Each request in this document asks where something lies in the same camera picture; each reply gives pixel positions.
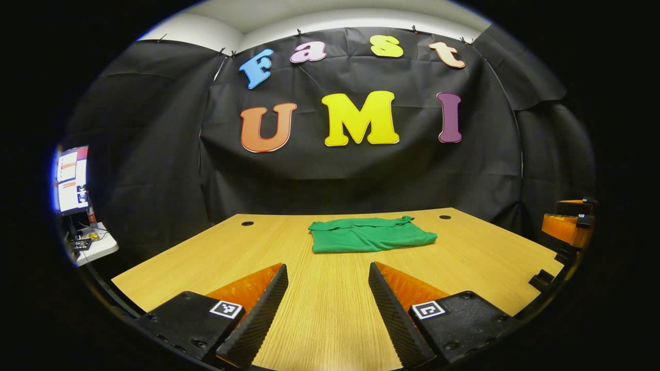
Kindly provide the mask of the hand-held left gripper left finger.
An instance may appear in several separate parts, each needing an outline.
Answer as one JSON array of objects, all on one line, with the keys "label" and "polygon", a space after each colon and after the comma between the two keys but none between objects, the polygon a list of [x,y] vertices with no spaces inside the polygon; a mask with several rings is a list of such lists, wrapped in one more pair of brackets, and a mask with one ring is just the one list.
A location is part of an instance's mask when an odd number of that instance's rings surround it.
[{"label": "hand-held left gripper left finger", "polygon": [[215,368],[250,369],[288,288],[277,263],[212,293],[183,291],[135,320],[157,341]]}]

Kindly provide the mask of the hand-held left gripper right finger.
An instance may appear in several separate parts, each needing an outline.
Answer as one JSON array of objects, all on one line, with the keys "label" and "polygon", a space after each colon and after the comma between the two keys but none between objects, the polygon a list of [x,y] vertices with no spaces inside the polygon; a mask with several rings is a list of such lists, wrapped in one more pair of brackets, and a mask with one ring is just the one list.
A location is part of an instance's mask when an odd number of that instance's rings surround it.
[{"label": "hand-held left gripper right finger", "polygon": [[370,264],[368,280],[404,369],[443,369],[522,324],[473,291],[447,294],[380,262]]}]

